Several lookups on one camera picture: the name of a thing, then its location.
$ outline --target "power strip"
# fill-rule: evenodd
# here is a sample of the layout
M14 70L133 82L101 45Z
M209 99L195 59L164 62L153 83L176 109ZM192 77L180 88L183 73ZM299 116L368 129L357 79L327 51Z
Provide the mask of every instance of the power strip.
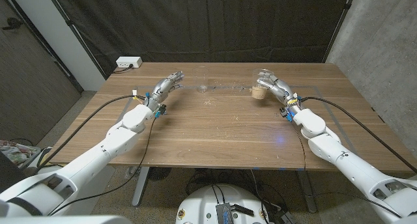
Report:
M133 65L133 68L139 68L142 64L141 57L119 57L116 61L119 68L129 68L129 65Z

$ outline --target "glass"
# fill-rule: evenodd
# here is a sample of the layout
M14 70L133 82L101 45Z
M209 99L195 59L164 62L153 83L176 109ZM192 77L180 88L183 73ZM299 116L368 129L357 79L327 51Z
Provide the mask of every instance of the glass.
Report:
M253 70L253 73L252 73L251 93L252 93L252 97L258 100L262 100L266 96L266 87L258 83L258 79L260 77L264 77L264 74L274 74L274 73L263 68L257 68Z
M198 92L206 92L209 84L209 70L205 66L193 69L193 77Z

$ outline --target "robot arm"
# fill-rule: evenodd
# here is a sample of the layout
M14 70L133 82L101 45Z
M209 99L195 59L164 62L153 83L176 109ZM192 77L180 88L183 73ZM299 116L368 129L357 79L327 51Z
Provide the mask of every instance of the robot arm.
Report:
M258 83L270 90L285 106L283 117L301 125L303 137L314 155L335 165L367 199L394 211L397 215L372 204L376 213L385 223L398 221L417 212L417 181L385 175L374 166L345 148L340 138L327 126L325 121L298 101L288 85L275 76L267 74Z
M77 199L79 190L90 182L113 158L132 149L145 129L145 121L164 113L161 102L177 89L184 75L171 74L161 80L145 101L127 112L112 126L96 146L71 161L67 166L50 173L31 176L0 194L8 204L6 217L46 216L57 208ZM63 215L63 208L54 215Z

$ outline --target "table top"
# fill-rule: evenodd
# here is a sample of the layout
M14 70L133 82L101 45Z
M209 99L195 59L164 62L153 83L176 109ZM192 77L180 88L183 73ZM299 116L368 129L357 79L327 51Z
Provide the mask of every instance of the table top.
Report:
M208 91L197 92L192 69L209 69ZM333 171L329 162L315 156L302 137L279 114L282 104L268 93L264 100L251 97L252 70L266 68L285 81L299 96L325 98L345 108L388 143L414 166L417 160L394 132L334 64L297 63L143 63L123 74L113 74L95 94L77 119L57 142L60 145L93 111L108 100L151 92L162 78L182 70L183 89L169 94L164 104L167 114L154 123L143 166L210 167L235 169L290 169ZM137 100L124 99L109 104L96 114L53 159L68 163L105 137L123 112L133 109ZM339 135L342 144L381 171L405 172L410 169L357 123L335 107L316 100L303 103ZM113 165L138 165L142 159L151 121L136 146L114 158Z

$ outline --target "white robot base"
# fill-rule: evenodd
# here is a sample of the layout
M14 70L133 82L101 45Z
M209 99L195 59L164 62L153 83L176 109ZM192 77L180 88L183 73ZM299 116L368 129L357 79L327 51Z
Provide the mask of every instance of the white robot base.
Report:
M226 213L220 214L216 206L229 203L231 206L237 204L253 211L253 216L237 211L231 211L232 221L222 221ZM189 195L179 206L176 224L196 223L228 223L228 224L262 224L265 223L261 208L261 201L249 191L230 184L217 184L205 186Z

